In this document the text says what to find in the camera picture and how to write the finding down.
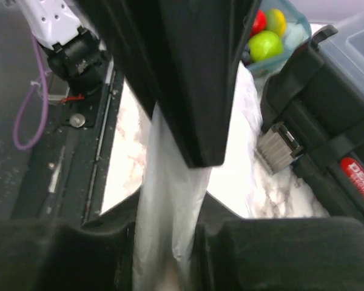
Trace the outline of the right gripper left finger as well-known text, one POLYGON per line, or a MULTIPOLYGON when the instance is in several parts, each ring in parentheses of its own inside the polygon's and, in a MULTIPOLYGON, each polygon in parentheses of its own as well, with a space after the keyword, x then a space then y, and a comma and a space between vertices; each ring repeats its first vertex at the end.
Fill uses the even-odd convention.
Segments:
POLYGON ((175 126, 176 69, 167 31, 175 1, 76 1, 118 63, 149 116, 158 106, 175 126))

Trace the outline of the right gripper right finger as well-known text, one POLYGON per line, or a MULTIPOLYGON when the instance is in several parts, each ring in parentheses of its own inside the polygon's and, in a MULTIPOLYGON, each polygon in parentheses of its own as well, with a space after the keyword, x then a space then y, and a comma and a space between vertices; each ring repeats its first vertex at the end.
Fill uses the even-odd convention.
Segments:
POLYGON ((224 161, 235 79, 260 1, 160 1, 175 67, 163 108, 188 167, 224 161))

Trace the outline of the fake blackberry cluster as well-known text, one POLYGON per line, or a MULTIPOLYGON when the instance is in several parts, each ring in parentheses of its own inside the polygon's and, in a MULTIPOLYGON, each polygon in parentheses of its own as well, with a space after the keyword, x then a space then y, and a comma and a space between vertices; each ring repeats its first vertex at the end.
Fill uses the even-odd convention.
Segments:
POLYGON ((251 63, 250 48, 248 44, 245 45, 244 50, 241 54, 241 62, 244 66, 248 66, 251 63))

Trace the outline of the red fake peach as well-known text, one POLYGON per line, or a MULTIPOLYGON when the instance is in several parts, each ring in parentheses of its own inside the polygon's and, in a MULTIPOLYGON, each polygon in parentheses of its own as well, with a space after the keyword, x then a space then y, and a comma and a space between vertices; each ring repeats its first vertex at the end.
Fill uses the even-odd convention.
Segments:
POLYGON ((251 28, 250 38, 260 33, 262 30, 265 29, 265 27, 266 16, 262 10, 258 10, 251 28))

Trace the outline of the white plastic bag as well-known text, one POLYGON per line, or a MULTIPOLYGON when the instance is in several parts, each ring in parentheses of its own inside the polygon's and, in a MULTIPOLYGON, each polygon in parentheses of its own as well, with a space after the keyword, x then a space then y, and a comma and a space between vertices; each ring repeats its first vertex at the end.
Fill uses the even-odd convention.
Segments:
POLYGON ((261 126, 257 90, 250 71, 239 65, 224 164, 190 169, 161 110, 155 108, 146 169, 136 215, 132 263, 133 290, 154 290, 166 263, 177 266, 180 284, 190 283, 190 255, 207 189, 249 218, 256 190, 254 149, 261 126))

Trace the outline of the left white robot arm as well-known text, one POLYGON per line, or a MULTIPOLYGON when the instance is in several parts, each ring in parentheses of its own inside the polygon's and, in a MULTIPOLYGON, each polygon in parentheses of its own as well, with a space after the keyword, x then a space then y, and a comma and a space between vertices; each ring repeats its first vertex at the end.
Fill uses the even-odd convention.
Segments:
POLYGON ((103 82, 101 67, 108 58, 101 41, 72 12, 65 1, 4 1, 16 4, 25 16, 32 35, 47 55, 52 72, 76 93, 90 95, 103 82))

